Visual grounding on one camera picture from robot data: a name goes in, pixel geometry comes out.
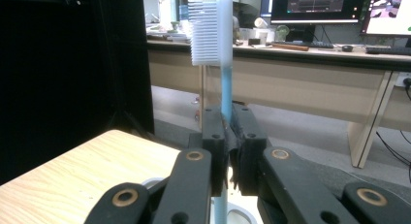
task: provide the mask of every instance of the computer monitor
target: computer monitor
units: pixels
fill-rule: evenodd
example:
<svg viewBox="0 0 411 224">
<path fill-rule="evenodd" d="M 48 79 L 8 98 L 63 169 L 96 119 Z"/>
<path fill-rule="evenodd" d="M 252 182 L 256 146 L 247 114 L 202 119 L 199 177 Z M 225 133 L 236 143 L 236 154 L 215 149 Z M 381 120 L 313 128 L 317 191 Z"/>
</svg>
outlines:
<svg viewBox="0 0 411 224">
<path fill-rule="evenodd" d="M 261 0 L 260 17 L 271 18 L 272 0 Z"/>
<path fill-rule="evenodd" d="M 357 23 L 364 0 L 272 0 L 271 24 Z"/>
<path fill-rule="evenodd" d="M 411 0 L 370 0 L 361 34 L 411 38 Z"/>
</svg>

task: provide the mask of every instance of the cable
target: cable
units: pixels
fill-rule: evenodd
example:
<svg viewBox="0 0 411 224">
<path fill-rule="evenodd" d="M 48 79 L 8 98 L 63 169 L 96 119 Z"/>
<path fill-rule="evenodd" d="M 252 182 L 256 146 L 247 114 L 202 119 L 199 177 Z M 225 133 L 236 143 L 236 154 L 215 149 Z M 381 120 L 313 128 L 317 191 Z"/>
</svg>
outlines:
<svg viewBox="0 0 411 224">
<path fill-rule="evenodd" d="M 381 142 L 384 144 L 384 146 L 387 148 L 387 150 L 396 158 L 398 159 L 401 163 L 403 163 L 404 165 L 406 165 L 408 167 L 408 178 L 410 180 L 411 183 L 411 162 L 406 159 L 405 157 L 403 157 L 401 154 L 399 154 L 398 152 L 396 152 L 394 149 L 392 149 L 382 138 L 381 135 L 377 132 L 377 136 L 378 138 L 380 138 Z"/>
<path fill-rule="evenodd" d="M 315 38 L 315 40 L 316 40 L 317 42 L 319 42 L 317 36 L 315 36 L 315 32 L 312 32 L 311 30 L 308 30 L 308 32 L 312 35 L 313 38 Z"/>
<path fill-rule="evenodd" d="M 405 137 L 405 135 L 404 135 L 404 133 L 402 132 L 402 130 L 400 130 L 399 133 L 401 133 L 402 138 L 404 138 L 409 144 L 411 144 L 411 142 Z"/>
<path fill-rule="evenodd" d="M 405 84 L 405 92 L 407 93 L 408 98 L 411 101 L 411 96 L 409 93 L 410 87 L 411 87 L 411 78 L 405 78 L 403 83 Z"/>
<path fill-rule="evenodd" d="M 329 35 L 327 34 L 326 29 L 324 28 L 324 25 L 321 25 L 321 27 L 323 28 L 323 32 L 324 32 L 324 34 L 326 34 L 327 39 L 332 44 L 332 40 L 330 40 Z"/>
</svg>

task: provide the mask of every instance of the office desk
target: office desk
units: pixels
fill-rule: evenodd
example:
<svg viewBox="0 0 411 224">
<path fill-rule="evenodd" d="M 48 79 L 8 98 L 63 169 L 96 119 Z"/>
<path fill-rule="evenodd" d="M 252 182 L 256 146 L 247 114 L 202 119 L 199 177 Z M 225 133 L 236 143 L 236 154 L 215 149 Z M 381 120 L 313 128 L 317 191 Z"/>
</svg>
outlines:
<svg viewBox="0 0 411 224">
<path fill-rule="evenodd" d="M 109 131 L 0 187 L 0 223 L 83 223 L 123 182 L 170 174 L 178 151 Z"/>
<path fill-rule="evenodd" d="M 148 46 L 153 85 L 198 93 L 203 107 L 218 103 L 218 68 L 193 67 L 186 44 Z M 409 101 L 394 87 L 399 72 L 411 72 L 410 56 L 244 46 L 234 47 L 233 64 L 234 100 L 348 121 L 355 167 L 364 166 L 379 126 L 411 131 Z"/>
</svg>

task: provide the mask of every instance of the screw hole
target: screw hole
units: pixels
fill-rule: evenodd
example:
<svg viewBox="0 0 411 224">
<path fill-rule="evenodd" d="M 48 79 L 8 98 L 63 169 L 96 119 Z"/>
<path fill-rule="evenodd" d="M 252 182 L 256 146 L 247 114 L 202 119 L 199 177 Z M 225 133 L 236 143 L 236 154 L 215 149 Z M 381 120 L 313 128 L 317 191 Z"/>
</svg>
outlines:
<svg viewBox="0 0 411 224">
<path fill-rule="evenodd" d="M 133 196 L 133 194 L 131 194 L 130 192 L 125 192 L 120 194 L 120 196 L 118 196 L 118 200 L 124 202 L 129 200 L 131 197 Z"/>
<path fill-rule="evenodd" d="M 186 224 L 188 222 L 188 215 L 184 212 L 175 213 L 172 217 L 173 224 Z"/>
<path fill-rule="evenodd" d="M 198 158 L 198 157 L 200 157 L 200 153 L 197 153 L 197 152 L 191 153 L 190 157 L 191 158 Z"/>
<path fill-rule="evenodd" d="M 329 211 L 322 211 L 321 212 L 321 219 L 323 219 L 323 221 L 325 221 L 326 223 L 329 223 L 329 224 L 338 224 L 339 223 L 338 216 L 336 216 L 335 214 L 333 214 L 332 212 L 329 212 Z"/>
</svg>

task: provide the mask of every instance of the electrical outlet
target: electrical outlet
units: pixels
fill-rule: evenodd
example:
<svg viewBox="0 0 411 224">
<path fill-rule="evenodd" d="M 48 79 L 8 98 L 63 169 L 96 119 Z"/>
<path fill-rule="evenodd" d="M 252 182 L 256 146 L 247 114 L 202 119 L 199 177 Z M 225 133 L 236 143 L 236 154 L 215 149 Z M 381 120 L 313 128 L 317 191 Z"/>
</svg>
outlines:
<svg viewBox="0 0 411 224">
<path fill-rule="evenodd" d="M 400 72 L 398 79 L 396 79 L 395 86 L 405 87 L 404 80 L 407 78 L 411 78 L 411 72 Z"/>
</svg>

